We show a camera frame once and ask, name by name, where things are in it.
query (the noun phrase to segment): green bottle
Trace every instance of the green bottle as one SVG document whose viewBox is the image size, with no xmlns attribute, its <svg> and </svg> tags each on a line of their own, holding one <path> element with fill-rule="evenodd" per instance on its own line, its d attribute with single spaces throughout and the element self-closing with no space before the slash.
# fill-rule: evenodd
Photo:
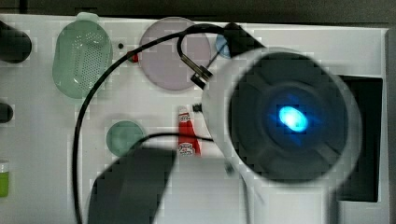
<svg viewBox="0 0 396 224">
<path fill-rule="evenodd" d="M 0 160 L 0 198 L 8 196 L 9 162 Z"/>
<path fill-rule="evenodd" d="M 80 12 L 56 41 L 52 77 L 66 96 L 81 99 L 111 65 L 113 49 L 106 31 L 97 23 L 99 17 Z"/>
</svg>

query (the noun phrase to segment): green jar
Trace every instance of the green jar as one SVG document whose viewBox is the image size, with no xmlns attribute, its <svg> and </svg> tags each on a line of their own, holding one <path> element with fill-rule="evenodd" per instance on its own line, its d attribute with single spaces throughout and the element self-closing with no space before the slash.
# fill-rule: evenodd
<svg viewBox="0 0 396 224">
<path fill-rule="evenodd" d="M 115 156 L 125 156 L 129 149 L 145 136 L 143 129 L 135 122 L 123 120 L 108 130 L 106 142 Z"/>
<path fill-rule="evenodd" d="M 52 77 L 59 91 L 70 98 L 86 97 L 111 65 L 111 41 L 98 20 L 95 14 L 80 12 L 56 41 Z"/>
<path fill-rule="evenodd" d="M 0 160 L 0 198 L 8 196 L 9 162 Z"/>
</svg>

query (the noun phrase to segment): small jar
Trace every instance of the small jar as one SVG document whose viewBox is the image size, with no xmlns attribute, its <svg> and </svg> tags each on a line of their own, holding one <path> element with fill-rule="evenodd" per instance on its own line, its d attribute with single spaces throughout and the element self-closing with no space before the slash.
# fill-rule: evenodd
<svg viewBox="0 0 396 224">
<path fill-rule="evenodd" d="M 9 162 L 0 160 L 0 198 L 8 196 Z"/>
</svg>

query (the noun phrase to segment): round lid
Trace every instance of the round lid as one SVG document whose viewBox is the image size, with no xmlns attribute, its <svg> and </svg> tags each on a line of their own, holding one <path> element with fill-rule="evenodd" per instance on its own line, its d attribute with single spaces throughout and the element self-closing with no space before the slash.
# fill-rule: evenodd
<svg viewBox="0 0 396 224">
<path fill-rule="evenodd" d="M 124 120 L 114 124 L 108 130 L 106 142 L 111 153 L 121 157 L 142 137 L 144 137 L 144 132 L 139 125 Z"/>
<path fill-rule="evenodd" d="M 0 173 L 6 173 L 9 171 L 9 161 L 0 160 Z"/>
<path fill-rule="evenodd" d="M 177 33 L 194 25 L 187 19 L 171 17 L 152 24 L 143 34 L 140 46 L 166 35 Z M 196 64 L 207 66 L 211 53 L 204 34 L 187 35 L 182 42 L 183 52 Z M 155 85 L 169 91 L 181 91 L 194 84 L 190 81 L 194 72 L 177 54 L 177 38 L 162 42 L 139 55 L 139 62 L 147 78 Z"/>
</svg>

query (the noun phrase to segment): bottle cap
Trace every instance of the bottle cap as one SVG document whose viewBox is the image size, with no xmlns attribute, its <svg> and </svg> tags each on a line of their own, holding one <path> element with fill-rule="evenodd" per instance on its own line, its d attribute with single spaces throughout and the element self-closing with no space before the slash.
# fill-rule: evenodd
<svg viewBox="0 0 396 224">
<path fill-rule="evenodd" d="M 179 114 L 179 115 L 181 115 L 181 114 L 187 114 L 187 113 L 189 113 L 189 111 L 187 110 L 187 107 L 186 107 L 186 106 L 181 105 L 181 106 L 178 107 L 178 114 Z"/>
<path fill-rule="evenodd" d="M 0 160 L 0 173 L 6 173 L 9 171 L 9 161 Z"/>
<path fill-rule="evenodd" d="M 114 124 L 108 130 L 106 142 L 111 153 L 122 157 L 144 136 L 145 132 L 136 122 L 123 120 Z"/>
<path fill-rule="evenodd" d="M 223 35 L 218 35 L 216 38 L 216 50 L 223 58 L 231 59 L 230 48 L 227 45 L 227 40 Z"/>
</svg>

